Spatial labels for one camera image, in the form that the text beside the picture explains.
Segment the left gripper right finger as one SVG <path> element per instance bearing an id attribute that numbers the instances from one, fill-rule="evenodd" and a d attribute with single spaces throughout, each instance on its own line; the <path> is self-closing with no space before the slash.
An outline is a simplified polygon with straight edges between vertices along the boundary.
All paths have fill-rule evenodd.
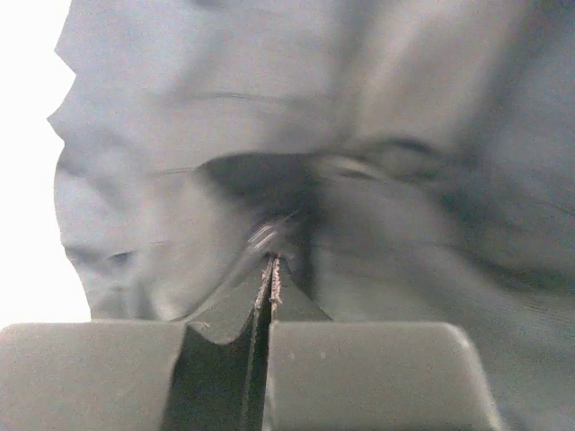
<path id="1" fill-rule="evenodd" d="M 500 430 L 470 339 L 444 322 L 332 321 L 276 262 L 267 420 L 274 430 Z"/>

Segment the black skirt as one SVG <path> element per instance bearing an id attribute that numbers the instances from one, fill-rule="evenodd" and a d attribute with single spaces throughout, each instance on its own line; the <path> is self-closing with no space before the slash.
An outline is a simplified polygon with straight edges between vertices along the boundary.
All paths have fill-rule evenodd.
<path id="1" fill-rule="evenodd" d="M 509 428 L 573 429 L 573 2 L 74 1 L 57 54 L 94 319 L 281 253 L 335 320 L 467 330 Z"/>

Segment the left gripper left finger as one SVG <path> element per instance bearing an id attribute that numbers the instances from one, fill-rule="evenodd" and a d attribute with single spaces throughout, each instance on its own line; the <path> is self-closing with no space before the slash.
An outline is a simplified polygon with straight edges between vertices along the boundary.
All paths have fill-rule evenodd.
<path id="1" fill-rule="evenodd" d="M 190 322 L 4 328 L 2 429 L 260 429 L 270 281 L 265 261 Z"/>

